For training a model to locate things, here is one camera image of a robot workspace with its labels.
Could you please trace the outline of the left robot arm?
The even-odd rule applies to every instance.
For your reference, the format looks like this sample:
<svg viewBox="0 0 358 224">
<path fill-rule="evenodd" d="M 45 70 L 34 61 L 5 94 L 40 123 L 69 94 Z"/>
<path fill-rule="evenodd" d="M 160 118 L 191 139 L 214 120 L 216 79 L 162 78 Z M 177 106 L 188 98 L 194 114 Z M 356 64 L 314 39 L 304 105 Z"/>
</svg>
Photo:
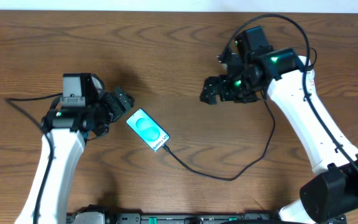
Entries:
<svg viewBox="0 0 358 224">
<path fill-rule="evenodd" d="M 65 223 L 76 166 L 88 142 L 109 132 L 109 125 L 134 106 L 122 88 L 108 92 L 93 73 L 63 74 L 63 91 L 37 127 L 42 132 L 39 164 L 16 223 Z"/>
</svg>

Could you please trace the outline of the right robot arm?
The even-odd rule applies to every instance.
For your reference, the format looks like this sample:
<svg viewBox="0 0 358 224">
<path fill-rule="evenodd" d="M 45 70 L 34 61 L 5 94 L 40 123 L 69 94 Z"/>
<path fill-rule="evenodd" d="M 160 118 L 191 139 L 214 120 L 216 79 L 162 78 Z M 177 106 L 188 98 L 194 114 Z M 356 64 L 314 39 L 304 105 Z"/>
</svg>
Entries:
<svg viewBox="0 0 358 224">
<path fill-rule="evenodd" d="M 278 212 L 281 220 L 323 223 L 358 209 L 358 148 L 341 132 L 316 94 L 314 70 L 293 49 L 275 50 L 261 27 L 235 38 L 220 62 L 226 74 L 209 77 L 200 99 L 253 103 L 272 100 L 300 139 L 314 178 Z"/>
</svg>

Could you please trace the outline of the blue Galaxy smartphone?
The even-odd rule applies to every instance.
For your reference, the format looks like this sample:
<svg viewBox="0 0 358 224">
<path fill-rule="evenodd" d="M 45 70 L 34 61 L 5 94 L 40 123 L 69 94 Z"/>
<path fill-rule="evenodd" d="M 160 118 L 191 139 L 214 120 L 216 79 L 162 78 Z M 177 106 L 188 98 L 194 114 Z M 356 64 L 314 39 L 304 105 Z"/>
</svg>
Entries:
<svg viewBox="0 0 358 224">
<path fill-rule="evenodd" d="M 170 135 L 142 108 L 130 116 L 126 123 L 154 152 L 170 139 Z"/>
</svg>

